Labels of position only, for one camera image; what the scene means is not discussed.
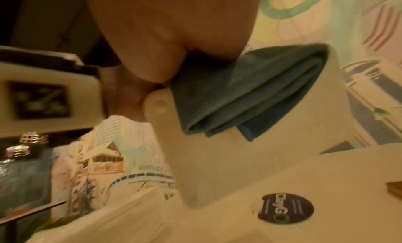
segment microfiber cloth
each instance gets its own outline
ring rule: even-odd
[[[171,90],[185,134],[237,127],[252,141],[307,94],[328,57],[322,44],[261,48],[225,63],[189,56]]]

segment house illustration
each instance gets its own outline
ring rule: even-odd
[[[99,145],[80,159],[80,174],[117,174],[126,171],[126,161],[116,144],[111,141]]]

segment folded cloth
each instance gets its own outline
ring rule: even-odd
[[[188,57],[171,83],[183,132],[209,137],[237,126],[252,141],[300,102],[327,57],[322,44],[261,48],[232,63]]]

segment dark background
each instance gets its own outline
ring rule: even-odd
[[[0,21],[0,45],[73,53],[102,67],[119,64],[85,0],[0,0]]]

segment qr code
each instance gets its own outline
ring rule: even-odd
[[[15,115],[19,119],[69,117],[67,89],[60,85],[8,82]]]

